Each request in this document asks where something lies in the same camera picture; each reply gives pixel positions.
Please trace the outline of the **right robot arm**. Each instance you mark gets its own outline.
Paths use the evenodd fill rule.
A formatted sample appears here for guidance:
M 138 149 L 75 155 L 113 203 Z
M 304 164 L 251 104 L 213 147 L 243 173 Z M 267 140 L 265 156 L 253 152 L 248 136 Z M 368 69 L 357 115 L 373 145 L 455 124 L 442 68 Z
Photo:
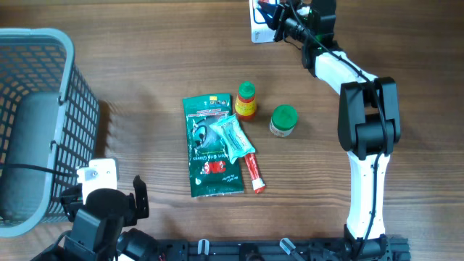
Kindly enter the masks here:
M 401 137 L 397 84 L 347 58 L 334 39 L 335 1 L 257 3 L 276 42 L 301 43 L 302 64 L 339 95 L 338 138 L 349 157 L 351 199 L 344 235 L 309 243 L 309 260 L 391 260 L 383 220 L 384 181 Z

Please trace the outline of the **red yellow sauce bottle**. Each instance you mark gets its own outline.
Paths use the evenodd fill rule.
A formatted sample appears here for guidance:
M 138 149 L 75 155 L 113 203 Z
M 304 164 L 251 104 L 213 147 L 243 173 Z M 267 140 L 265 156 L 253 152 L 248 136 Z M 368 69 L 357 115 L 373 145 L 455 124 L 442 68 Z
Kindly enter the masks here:
M 253 120 L 257 112 L 255 85 L 249 81 L 239 86 L 234 109 L 241 120 Z

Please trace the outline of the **green glove packet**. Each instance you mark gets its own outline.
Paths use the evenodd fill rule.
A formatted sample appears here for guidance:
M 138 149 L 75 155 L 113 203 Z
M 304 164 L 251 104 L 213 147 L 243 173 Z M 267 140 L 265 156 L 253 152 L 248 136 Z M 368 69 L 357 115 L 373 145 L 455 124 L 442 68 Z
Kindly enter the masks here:
M 193 198 L 239 194 L 244 191 L 238 162 L 228 159 L 228 149 L 211 129 L 232 115 L 230 94 L 206 94 L 183 99 L 188 146 L 188 174 Z

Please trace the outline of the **pale green wipes packet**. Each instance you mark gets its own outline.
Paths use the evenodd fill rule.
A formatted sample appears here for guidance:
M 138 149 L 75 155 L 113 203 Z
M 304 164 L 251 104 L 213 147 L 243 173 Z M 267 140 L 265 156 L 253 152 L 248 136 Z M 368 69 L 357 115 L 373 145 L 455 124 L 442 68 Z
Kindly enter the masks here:
M 256 152 L 241 129 L 239 119 L 236 115 L 224 117 L 216 123 L 211 124 L 210 127 L 219 135 L 222 142 L 227 147 L 228 152 L 226 155 L 231 164 L 234 164 L 238 158 Z

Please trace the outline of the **red sauce sachet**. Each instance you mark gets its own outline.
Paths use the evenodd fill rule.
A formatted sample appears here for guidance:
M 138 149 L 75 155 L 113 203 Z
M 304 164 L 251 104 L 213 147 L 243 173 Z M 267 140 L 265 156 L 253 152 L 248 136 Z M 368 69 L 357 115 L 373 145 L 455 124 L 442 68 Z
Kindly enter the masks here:
M 265 182 L 260 175 L 260 170 L 257 164 L 257 158 L 254 153 L 249 153 L 244 157 L 245 163 L 250 172 L 252 179 L 252 188 L 256 194 L 260 194 L 265 190 Z

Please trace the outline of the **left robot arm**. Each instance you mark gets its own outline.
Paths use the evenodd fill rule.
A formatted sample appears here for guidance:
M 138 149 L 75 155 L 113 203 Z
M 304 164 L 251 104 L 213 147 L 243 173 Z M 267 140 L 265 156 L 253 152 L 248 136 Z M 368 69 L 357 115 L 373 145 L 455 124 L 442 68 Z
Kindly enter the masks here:
M 40 260 L 164 260 L 160 244 L 134 228 L 137 221 L 149 217 L 146 184 L 137 175 L 135 192 L 125 195 L 112 188 L 98 188 L 86 198 L 78 184 L 61 193 L 60 201 L 72 229 L 33 261 Z M 132 227 L 122 232 L 124 227 Z

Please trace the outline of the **green lid jar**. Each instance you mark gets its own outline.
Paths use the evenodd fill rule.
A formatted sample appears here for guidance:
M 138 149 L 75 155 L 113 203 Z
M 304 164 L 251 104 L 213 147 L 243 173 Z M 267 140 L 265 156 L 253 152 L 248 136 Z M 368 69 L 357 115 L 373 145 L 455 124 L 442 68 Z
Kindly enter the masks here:
M 269 129 L 277 137 L 287 137 L 294 129 L 298 121 L 295 108 L 289 104 L 277 106 L 271 116 Z

